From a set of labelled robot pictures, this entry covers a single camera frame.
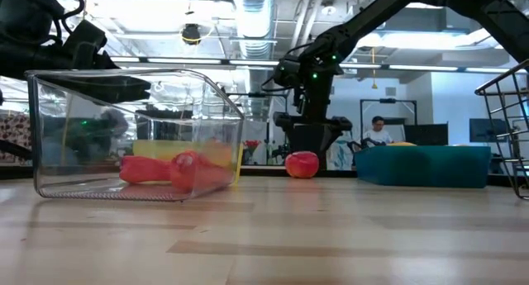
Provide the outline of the black metal stand frame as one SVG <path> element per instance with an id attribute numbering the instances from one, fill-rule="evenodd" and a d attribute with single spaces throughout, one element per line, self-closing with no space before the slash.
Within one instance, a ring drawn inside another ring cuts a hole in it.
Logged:
<path id="1" fill-rule="evenodd" d="M 366 102 L 371 102 L 371 103 L 381 103 L 381 104 L 395 104 L 395 103 L 402 103 L 404 106 L 407 105 L 407 103 L 411 103 L 413 105 L 413 110 L 412 110 L 412 114 L 415 116 L 414 118 L 414 124 L 416 125 L 417 124 L 417 102 L 414 101 L 414 100 L 398 100 L 398 99 L 395 99 L 395 98 L 380 98 L 378 100 L 375 100 L 375 99 L 361 99 L 360 100 L 360 148 L 364 149 L 364 148 L 369 148 L 369 147 L 374 147 L 374 146 L 385 146 L 387 144 L 385 144 L 384 142 L 376 142 L 376 141 L 373 141 L 369 138 L 363 138 L 363 134 L 367 131 L 367 130 L 363 130 L 364 128 L 364 112 L 367 110 L 367 108 L 364 107 L 364 104 Z"/>

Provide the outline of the person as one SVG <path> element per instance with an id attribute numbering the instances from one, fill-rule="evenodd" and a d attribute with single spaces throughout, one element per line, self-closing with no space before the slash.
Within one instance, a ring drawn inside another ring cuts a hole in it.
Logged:
<path id="1" fill-rule="evenodd" d="M 369 138 L 376 142 L 385 144 L 393 143 L 390 134 L 384 129 L 384 119 L 381 116 L 374 116 L 371 121 L 372 128 L 363 134 L 363 138 Z"/>

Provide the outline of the black computer monitor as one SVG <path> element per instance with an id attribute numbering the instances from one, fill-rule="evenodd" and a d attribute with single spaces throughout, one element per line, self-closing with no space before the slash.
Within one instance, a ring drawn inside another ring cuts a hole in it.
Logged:
<path id="1" fill-rule="evenodd" d="M 447 124 L 410 125 L 404 127 L 405 140 L 415 145 L 448 145 Z"/>
<path id="2" fill-rule="evenodd" d="M 473 143 L 493 143 L 496 135 L 508 132 L 507 123 L 501 119 L 470 118 L 469 141 Z"/>

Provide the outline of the silver ceiling air duct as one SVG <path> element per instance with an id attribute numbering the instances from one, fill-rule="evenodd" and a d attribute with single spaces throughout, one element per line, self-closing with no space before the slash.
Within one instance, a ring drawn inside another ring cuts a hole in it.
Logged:
<path id="1" fill-rule="evenodd" d="M 243 59 L 271 58 L 274 0 L 233 0 L 236 30 Z"/>

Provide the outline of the toy orange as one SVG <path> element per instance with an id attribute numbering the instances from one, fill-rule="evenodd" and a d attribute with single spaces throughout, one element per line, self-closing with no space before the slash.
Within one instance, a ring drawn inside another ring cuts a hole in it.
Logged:
<path id="1" fill-rule="evenodd" d="M 207 141 L 202 148 L 204 156 L 213 164 L 227 166 L 231 163 L 231 147 L 218 141 Z"/>

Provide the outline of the teal fabric basket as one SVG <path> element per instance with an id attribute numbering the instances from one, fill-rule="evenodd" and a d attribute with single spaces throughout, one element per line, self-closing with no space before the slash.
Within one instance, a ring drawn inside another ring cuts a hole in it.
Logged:
<path id="1" fill-rule="evenodd" d="M 384 186 L 484 188 L 485 146 L 375 146 L 355 153 L 358 178 Z"/>

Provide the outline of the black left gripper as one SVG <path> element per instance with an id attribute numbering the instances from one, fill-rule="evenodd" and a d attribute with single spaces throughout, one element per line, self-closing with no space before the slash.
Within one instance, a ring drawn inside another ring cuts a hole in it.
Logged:
<path id="1" fill-rule="evenodd" d="M 30 70 L 118 69 L 104 52 L 101 55 L 80 50 L 69 55 L 50 46 L 0 45 L 0 76 L 24 79 Z M 42 81 L 74 90 L 108 103 L 134 102 L 149 99 L 151 83 L 128 76 L 65 77 L 47 76 Z"/>

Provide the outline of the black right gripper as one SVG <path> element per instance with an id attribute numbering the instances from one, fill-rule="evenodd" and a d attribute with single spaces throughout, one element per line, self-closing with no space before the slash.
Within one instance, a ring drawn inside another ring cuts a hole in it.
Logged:
<path id="1" fill-rule="evenodd" d="M 330 125 L 338 131 L 350 131 L 352 123 L 343 116 L 326 117 L 330 104 L 331 87 L 334 73 L 311 72 L 304 77 L 299 88 L 295 88 L 294 103 L 299 116 L 293 116 L 295 124 Z M 313 129 L 311 137 L 313 152 L 319 160 L 319 169 L 326 169 L 326 151 L 331 132 L 328 129 Z M 290 135 L 292 152 L 310 150 L 310 135 L 307 127 L 294 127 Z"/>

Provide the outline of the red patterned cloth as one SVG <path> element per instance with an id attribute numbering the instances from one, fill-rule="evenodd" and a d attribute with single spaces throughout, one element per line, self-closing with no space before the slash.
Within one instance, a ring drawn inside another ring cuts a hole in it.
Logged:
<path id="1" fill-rule="evenodd" d="M 0 140 L 19 145 L 31 150 L 31 122 L 30 117 L 23 113 L 6 113 L 0 111 Z M 31 165 L 30 160 L 24 160 L 14 154 L 0 150 L 0 163 Z"/>

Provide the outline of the translucent yellow plastic bin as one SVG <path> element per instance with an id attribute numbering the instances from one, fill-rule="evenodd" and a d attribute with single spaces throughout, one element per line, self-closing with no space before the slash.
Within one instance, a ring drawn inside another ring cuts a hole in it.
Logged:
<path id="1" fill-rule="evenodd" d="M 207 141 L 218 141 L 215 139 L 205 141 L 186 141 L 186 140 L 134 140 L 132 144 L 132 153 L 135 156 L 148 157 L 153 159 L 161 159 L 170 161 L 175 155 L 180 154 L 186 150 L 195 150 L 202 152 L 204 143 Z M 230 166 L 235 171 L 235 177 L 232 185 L 237 186 L 240 178 L 243 145 L 225 143 L 231 147 L 231 163 Z"/>

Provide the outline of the clear plastic bin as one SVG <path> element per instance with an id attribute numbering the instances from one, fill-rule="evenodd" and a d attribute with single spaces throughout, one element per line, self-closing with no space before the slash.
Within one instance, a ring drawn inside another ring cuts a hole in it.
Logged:
<path id="1" fill-rule="evenodd" d="M 108 103 L 42 81 L 111 74 L 151 83 L 149 99 Z M 208 76 L 186 69 L 34 71 L 27 76 L 34 185 L 47 198 L 176 202 L 197 193 L 168 182 L 127 183 L 119 178 L 134 140 L 210 139 L 237 145 L 244 115 Z"/>

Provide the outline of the red yellow toy apple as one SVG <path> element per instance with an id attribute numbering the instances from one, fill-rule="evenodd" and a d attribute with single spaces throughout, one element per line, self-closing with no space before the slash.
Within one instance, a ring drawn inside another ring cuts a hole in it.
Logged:
<path id="1" fill-rule="evenodd" d="M 319 159 L 311 151 L 298 151 L 289 154 L 284 165 L 292 178 L 312 178 L 319 169 Z"/>

